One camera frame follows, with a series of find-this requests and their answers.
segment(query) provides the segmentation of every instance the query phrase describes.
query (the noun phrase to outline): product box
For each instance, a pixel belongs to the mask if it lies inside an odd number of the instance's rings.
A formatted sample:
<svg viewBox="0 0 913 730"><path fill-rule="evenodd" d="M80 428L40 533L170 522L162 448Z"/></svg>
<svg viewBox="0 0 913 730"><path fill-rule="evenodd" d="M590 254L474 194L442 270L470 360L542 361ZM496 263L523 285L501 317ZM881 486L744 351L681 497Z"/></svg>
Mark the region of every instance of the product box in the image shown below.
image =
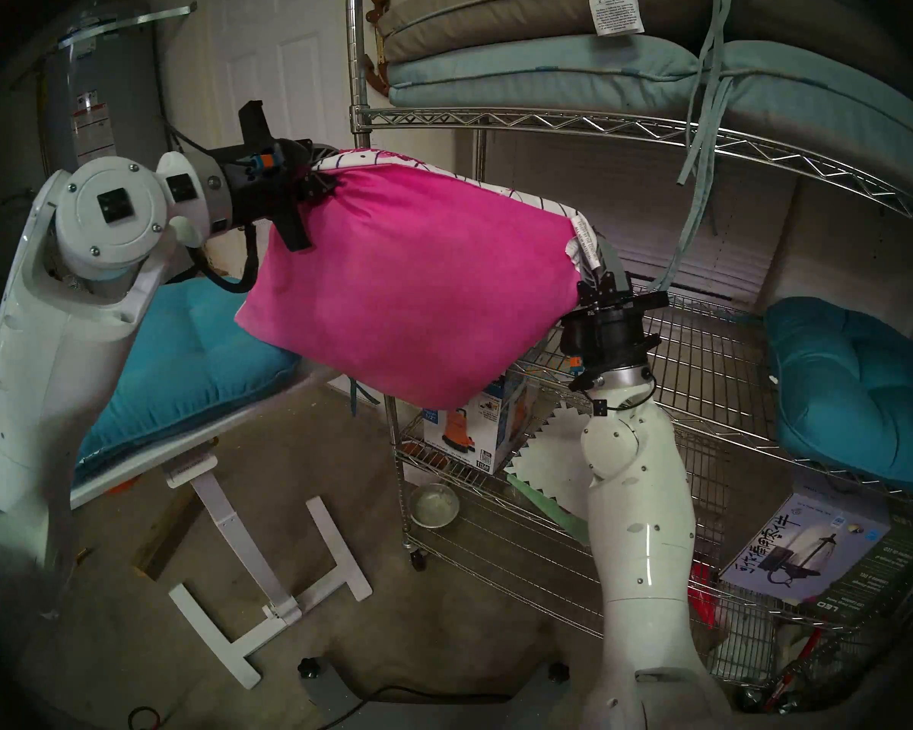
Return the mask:
<svg viewBox="0 0 913 730"><path fill-rule="evenodd" d="M913 512L894 509L890 530L841 579L821 594L811 610L827 620L854 625L872 609L896 608L913 580Z"/></svg>
<svg viewBox="0 0 913 730"><path fill-rule="evenodd" d="M504 464L531 421L537 389L519 374L495 379L463 408L422 412L422 438L488 474Z"/></svg>
<svg viewBox="0 0 913 730"><path fill-rule="evenodd" d="M737 543L736 532L724 541L724 552L739 551L729 558L721 580L803 603L825 593L884 538L889 512L882 497L839 492L829 477L807 468L776 464L769 470L776 471L772 488L747 494L743 501L747 541Z"/></svg>

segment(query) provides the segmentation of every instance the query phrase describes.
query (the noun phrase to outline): pink pillowcase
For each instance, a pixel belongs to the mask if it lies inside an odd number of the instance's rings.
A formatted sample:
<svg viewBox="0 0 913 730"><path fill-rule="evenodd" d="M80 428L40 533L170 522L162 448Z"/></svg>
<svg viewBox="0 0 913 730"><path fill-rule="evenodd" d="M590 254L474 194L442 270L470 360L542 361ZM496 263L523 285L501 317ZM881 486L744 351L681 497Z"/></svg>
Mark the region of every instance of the pink pillowcase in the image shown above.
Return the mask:
<svg viewBox="0 0 913 730"><path fill-rule="evenodd" d="M254 337L453 410L576 305L574 209L371 149L316 168L338 186L302 205L314 248L270 231L236 313Z"/></svg>

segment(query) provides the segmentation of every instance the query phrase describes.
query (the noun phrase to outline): black knob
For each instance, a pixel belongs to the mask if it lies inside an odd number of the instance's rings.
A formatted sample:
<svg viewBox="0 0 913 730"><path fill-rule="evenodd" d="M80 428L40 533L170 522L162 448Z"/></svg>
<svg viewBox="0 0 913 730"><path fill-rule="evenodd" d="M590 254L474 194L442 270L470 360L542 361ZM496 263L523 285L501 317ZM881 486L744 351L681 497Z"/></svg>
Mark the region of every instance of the black knob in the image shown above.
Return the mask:
<svg viewBox="0 0 913 730"><path fill-rule="evenodd" d="M567 683L568 679L571 677L571 671L568 669L568 665L562 662L556 662L555 664L548 665L548 679L552 683Z"/></svg>
<svg viewBox="0 0 913 730"><path fill-rule="evenodd" d="M298 664L298 674L301 676L301 680L314 680L321 674L321 665L314 657L305 657Z"/></svg>

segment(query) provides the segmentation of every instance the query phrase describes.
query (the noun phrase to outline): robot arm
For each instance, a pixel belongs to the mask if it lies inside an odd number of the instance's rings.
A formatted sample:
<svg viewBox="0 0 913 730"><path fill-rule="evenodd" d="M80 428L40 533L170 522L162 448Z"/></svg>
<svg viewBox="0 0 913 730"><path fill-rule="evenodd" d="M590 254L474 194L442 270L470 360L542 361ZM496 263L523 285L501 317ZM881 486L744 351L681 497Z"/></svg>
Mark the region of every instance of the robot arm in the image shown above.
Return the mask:
<svg viewBox="0 0 913 730"><path fill-rule="evenodd" d="M332 187L310 173L330 149L274 139L259 101L240 118L241 146L170 152L155 173L103 157L56 172L34 200L0 307L0 570L14 565L29 578L41 612L55 609L74 561L70 490L81 441L115 391L176 243L196 249L269 218L292 249L310 245L296 202ZM52 276L48 250L79 278L137 275L109 302ZM251 265L256 275L248 240ZM245 280L221 285L249 289L253 276Z"/></svg>
<svg viewBox="0 0 913 730"><path fill-rule="evenodd" d="M611 273L582 284L561 351L582 356L573 389L593 403L582 449L594 474L588 525L604 600L603 663L582 727L723 727L729 704L689 629L693 502L646 358L659 338L644 336L643 311L669 300L617 291Z"/></svg>

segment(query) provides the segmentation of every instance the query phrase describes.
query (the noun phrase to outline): warning label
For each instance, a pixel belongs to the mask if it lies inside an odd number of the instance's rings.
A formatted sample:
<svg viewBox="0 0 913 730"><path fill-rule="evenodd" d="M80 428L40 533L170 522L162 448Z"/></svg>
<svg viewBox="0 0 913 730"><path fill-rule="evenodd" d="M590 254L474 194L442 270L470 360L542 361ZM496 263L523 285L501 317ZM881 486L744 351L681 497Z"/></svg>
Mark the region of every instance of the warning label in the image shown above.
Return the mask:
<svg viewBox="0 0 913 730"><path fill-rule="evenodd" d="M71 115L71 137L75 144L79 167L92 159L116 156L115 137L112 135L112 121L108 115L108 104L89 105L73 113Z"/></svg>

